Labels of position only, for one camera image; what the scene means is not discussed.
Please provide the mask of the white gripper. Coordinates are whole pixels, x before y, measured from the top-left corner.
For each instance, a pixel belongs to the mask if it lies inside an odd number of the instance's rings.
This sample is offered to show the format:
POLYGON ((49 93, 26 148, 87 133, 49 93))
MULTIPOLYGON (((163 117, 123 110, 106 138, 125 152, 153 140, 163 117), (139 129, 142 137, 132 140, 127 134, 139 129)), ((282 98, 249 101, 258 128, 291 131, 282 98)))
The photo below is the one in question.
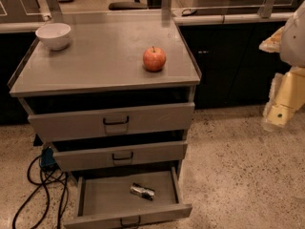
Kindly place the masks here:
POLYGON ((269 101, 261 121, 266 131, 283 128, 305 104, 305 3, 259 48, 264 52, 280 52, 280 58, 291 69, 277 73, 272 81, 269 101))

